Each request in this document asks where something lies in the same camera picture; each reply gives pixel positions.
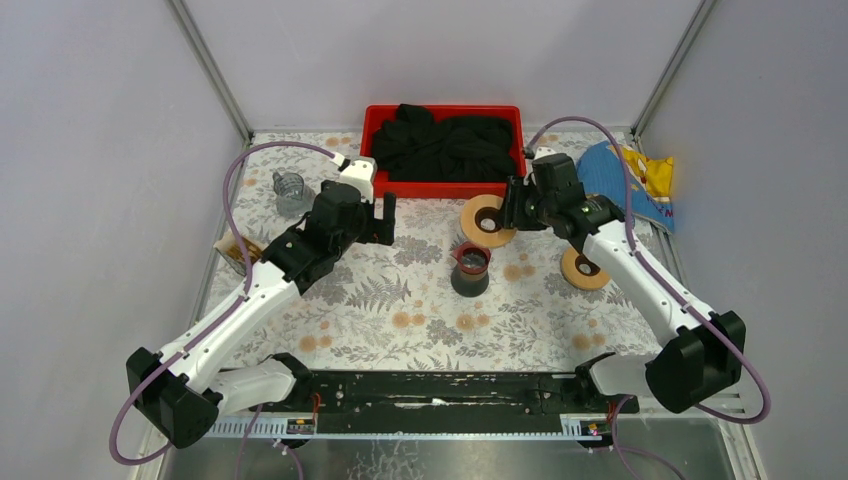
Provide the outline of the dark red glass carafe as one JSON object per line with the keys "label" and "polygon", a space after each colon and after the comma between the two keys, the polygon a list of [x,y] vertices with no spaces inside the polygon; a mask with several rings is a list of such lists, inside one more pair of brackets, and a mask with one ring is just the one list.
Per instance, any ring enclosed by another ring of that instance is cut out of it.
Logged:
{"label": "dark red glass carafe", "polygon": [[465,242],[454,250],[453,258],[456,265],[450,281],[454,291],[467,298],[482,295],[490,282],[490,250],[472,242]]}

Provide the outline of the orange coffee filter box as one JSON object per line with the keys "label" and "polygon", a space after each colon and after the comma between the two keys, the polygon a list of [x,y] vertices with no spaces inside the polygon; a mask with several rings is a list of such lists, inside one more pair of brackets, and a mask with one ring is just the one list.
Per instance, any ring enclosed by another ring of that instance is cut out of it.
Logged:
{"label": "orange coffee filter box", "polygon": [[[267,245],[244,236],[241,237],[241,240],[248,252],[250,264],[255,264],[261,258],[263,250]],[[242,277],[246,275],[247,267],[244,256],[235,235],[230,229],[227,229],[221,238],[213,244],[213,248],[234,272]]]}

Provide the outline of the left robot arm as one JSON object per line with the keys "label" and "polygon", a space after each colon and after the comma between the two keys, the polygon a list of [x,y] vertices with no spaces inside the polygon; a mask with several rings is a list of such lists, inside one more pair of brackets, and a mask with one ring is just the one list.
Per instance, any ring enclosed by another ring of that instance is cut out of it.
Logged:
{"label": "left robot arm", "polygon": [[356,187],[323,182],[311,210],[262,251],[224,302],[158,351],[130,355],[131,406],[177,449],[196,443],[222,415],[271,402],[288,411],[304,407],[311,387],[285,359],[230,371],[223,364],[261,322],[331,273],[353,244],[392,245],[396,202],[385,194],[376,217]]}

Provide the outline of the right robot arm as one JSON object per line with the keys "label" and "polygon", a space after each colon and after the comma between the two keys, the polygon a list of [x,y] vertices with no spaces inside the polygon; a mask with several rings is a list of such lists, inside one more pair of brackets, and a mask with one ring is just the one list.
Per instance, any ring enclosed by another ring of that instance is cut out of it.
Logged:
{"label": "right robot arm", "polygon": [[602,195],[588,196],[573,160],[551,154],[532,163],[529,178],[506,184],[497,223],[505,229],[551,229],[607,274],[647,321],[655,355],[600,355],[580,365],[575,402],[597,412],[617,395],[652,397],[681,413],[734,385],[746,336],[735,313],[716,313],[641,247],[624,212]]}

